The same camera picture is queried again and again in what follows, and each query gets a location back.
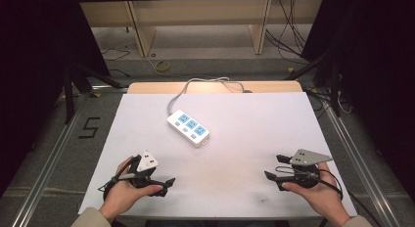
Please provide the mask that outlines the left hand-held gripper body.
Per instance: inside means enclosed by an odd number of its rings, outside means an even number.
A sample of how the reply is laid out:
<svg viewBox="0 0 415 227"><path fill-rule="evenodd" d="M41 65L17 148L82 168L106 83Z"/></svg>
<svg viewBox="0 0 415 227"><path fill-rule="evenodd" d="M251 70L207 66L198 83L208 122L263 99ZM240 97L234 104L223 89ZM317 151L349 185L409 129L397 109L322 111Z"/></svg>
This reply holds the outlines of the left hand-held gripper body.
<svg viewBox="0 0 415 227"><path fill-rule="evenodd" d="M135 188L144 188L155 184L151 175L158 165L159 162L149 152L145 152L142 156L138 155L133 158L128 169L128 172L133 174L130 183Z"/></svg>

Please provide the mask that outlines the aluminium floor rail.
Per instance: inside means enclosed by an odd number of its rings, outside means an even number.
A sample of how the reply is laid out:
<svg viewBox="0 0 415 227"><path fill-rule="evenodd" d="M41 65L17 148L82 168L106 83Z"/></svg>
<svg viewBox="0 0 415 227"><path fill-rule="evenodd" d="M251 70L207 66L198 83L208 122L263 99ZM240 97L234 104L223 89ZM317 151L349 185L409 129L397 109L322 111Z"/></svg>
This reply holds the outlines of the aluminium floor rail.
<svg viewBox="0 0 415 227"><path fill-rule="evenodd" d="M366 192L374 205L374 208L376 208L382 223L385 227L401 227L397 216L392 210L392 205L381 187L377 184L375 177L369 170L369 166L363 156L359 153L358 148L346 129L344 122L340 117L337 117L331 104L324 101L322 105L326 108L325 113L330 118L338 135L340 136L346 153L358 173L358 176L362 181L363 186L365 187Z"/></svg>
<svg viewBox="0 0 415 227"><path fill-rule="evenodd" d="M10 227L28 226L88 99L88 94L78 94L73 98L75 108L69 120L66 120L64 100L58 101L53 115L41 129L32 150L5 192L6 198L21 200Z"/></svg>

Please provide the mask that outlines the black metal stand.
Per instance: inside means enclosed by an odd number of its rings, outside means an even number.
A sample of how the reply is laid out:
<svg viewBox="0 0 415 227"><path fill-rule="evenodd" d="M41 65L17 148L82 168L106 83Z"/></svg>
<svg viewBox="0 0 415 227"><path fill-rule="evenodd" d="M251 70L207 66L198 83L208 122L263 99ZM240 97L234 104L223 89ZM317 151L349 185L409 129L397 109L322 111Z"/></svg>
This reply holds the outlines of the black metal stand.
<svg viewBox="0 0 415 227"><path fill-rule="evenodd" d="M88 76L95 77L115 89L127 88L127 85L116 82L110 77L103 75L102 73L99 73L86 65L77 63L68 64L63 71L67 109L66 124L69 124L75 113L72 85L74 84L80 93L89 93L92 90L92 85L87 79Z"/></svg>
<svg viewBox="0 0 415 227"><path fill-rule="evenodd" d="M286 80L295 80L302 75L315 70L313 83L317 87L327 84L330 87L330 104L336 116L340 116L340 104L338 103L338 91L340 90L340 73L334 54L326 51L322 56L307 64L305 67L291 73Z"/></svg>

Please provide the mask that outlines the person's right hand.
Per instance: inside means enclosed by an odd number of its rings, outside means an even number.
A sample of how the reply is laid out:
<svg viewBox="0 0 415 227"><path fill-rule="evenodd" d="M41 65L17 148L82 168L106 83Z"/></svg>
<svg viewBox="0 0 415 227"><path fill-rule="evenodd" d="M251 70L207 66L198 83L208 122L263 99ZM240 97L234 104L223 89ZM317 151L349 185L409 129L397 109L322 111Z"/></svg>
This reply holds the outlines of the person's right hand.
<svg viewBox="0 0 415 227"><path fill-rule="evenodd" d="M340 195L325 184L319 183L310 189L305 189L298 184L290 182L285 182L282 186L286 190L306 199L312 209L324 216L334 227L343 227L351 220Z"/></svg>

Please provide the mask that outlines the person's left hand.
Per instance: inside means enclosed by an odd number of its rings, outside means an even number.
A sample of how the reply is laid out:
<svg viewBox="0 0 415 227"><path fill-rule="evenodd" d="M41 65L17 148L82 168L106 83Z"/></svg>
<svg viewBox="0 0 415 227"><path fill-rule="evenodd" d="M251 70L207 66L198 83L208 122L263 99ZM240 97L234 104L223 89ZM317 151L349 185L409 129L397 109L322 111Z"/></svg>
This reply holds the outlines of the person's left hand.
<svg viewBox="0 0 415 227"><path fill-rule="evenodd" d="M130 210L139 199L157 193L161 189L160 185L137 189L128 181L119 181L110 189L99 211L109 223L112 223L120 214Z"/></svg>

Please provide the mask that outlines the dark curtain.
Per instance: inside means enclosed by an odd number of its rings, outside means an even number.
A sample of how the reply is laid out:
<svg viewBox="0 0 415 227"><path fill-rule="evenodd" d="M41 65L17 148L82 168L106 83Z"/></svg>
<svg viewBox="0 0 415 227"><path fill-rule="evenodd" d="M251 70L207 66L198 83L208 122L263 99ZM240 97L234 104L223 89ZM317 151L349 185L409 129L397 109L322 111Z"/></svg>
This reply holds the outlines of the dark curtain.
<svg viewBox="0 0 415 227"><path fill-rule="evenodd" d="M79 66L110 74L78 0L0 0L0 198Z"/></svg>
<svg viewBox="0 0 415 227"><path fill-rule="evenodd" d="M415 203L415 0L322 0L302 56L323 54Z"/></svg>

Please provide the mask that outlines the wooden shelf unit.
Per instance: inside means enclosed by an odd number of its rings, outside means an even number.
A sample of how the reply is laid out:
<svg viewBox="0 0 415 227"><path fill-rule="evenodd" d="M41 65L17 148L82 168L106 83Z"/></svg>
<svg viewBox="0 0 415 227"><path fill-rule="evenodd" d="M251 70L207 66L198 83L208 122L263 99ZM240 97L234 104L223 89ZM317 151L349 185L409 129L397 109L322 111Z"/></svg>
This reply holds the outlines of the wooden shelf unit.
<svg viewBox="0 0 415 227"><path fill-rule="evenodd" d="M321 3L322 0L160 0L82 2L80 6L92 27L130 27L140 54L146 56L159 26L212 24L246 24L254 52L260 54L268 24L284 23L292 7L296 23L313 23Z"/></svg>

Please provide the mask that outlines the white table mat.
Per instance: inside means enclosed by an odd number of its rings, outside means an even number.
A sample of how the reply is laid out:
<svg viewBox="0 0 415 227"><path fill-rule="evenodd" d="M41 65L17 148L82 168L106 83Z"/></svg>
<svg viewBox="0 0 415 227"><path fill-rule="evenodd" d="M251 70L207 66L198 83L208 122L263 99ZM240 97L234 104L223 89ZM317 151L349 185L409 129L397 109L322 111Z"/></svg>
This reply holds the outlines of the white table mat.
<svg viewBox="0 0 415 227"><path fill-rule="evenodd" d="M182 111L209 130L195 148L166 121ZM277 155L330 150L305 94L126 94L82 207L103 202L99 187L126 158L150 152L153 179L175 178L165 197L145 197L129 213L149 219L299 219L315 216L300 196L282 192L264 172Z"/></svg>

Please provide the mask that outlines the white power strip blue sockets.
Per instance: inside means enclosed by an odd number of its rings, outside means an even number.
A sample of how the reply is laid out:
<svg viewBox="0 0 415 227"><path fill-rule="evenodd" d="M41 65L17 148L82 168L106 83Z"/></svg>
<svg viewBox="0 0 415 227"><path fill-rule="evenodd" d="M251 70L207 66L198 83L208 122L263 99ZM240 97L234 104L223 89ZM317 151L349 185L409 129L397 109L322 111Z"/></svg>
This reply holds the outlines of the white power strip blue sockets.
<svg viewBox="0 0 415 227"><path fill-rule="evenodd" d="M178 110L171 114L166 121L195 148L199 148L208 142L209 130L187 113Z"/></svg>

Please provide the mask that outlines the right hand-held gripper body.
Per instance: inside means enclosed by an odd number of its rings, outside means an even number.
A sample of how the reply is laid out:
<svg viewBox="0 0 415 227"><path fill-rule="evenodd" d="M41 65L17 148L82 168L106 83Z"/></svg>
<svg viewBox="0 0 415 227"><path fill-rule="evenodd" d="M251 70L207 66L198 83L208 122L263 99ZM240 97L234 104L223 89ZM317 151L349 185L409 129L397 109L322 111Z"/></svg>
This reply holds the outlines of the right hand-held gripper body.
<svg viewBox="0 0 415 227"><path fill-rule="evenodd" d="M298 149L298 151L289 158L289 164L294 170L295 182L307 189L316 186L318 179L320 178L318 164L332 159L331 156Z"/></svg>

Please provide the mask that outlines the light wooden table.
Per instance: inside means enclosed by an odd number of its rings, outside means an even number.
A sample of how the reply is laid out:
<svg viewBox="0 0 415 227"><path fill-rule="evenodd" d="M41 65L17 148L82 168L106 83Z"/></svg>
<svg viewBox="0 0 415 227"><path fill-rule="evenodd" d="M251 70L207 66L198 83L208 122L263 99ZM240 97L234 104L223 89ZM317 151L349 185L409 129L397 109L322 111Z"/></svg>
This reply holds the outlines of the light wooden table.
<svg viewBox="0 0 415 227"><path fill-rule="evenodd" d="M135 82L132 83L128 94L178 94L184 87L190 94L202 93L242 93L252 91L254 93L280 93L280 92L301 92L302 88L297 81L240 81L239 83L227 82Z"/></svg>

